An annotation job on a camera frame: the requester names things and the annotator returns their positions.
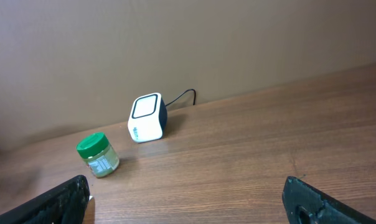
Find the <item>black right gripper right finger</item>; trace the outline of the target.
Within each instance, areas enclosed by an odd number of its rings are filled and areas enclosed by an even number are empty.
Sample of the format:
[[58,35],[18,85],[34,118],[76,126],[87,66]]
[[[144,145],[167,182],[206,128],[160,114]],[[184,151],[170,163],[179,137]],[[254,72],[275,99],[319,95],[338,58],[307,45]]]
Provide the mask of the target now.
[[293,176],[286,179],[282,201],[290,224],[376,224],[373,218]]

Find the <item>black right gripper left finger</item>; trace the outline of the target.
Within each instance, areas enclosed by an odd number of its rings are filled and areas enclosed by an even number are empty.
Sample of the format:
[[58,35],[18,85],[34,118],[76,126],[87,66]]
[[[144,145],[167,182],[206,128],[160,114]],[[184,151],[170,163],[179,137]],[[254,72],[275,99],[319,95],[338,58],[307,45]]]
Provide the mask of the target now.
[[77,175],[0,215],[0,224],[82,224],[90,198],[87,178]]

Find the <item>green lid glass jar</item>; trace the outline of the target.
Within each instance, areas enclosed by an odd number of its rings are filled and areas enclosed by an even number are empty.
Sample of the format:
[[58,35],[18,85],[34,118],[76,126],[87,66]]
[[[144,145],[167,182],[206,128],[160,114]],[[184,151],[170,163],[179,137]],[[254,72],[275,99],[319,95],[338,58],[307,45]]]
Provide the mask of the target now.
[[77,144],[76,150],[97,178],[111,174],[119,166],[120,159],[103,132],[85,137]]

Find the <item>white brown snack pouch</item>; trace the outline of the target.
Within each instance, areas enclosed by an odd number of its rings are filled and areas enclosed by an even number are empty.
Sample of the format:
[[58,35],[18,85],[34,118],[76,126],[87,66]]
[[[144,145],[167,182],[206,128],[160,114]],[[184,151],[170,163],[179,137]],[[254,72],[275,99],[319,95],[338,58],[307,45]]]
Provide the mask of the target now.
[[85,210],[85,216],[83,218],[82,224],[94,224],[95,223],[95,198],[91,195],[89,196],[89,201],[87,208]]

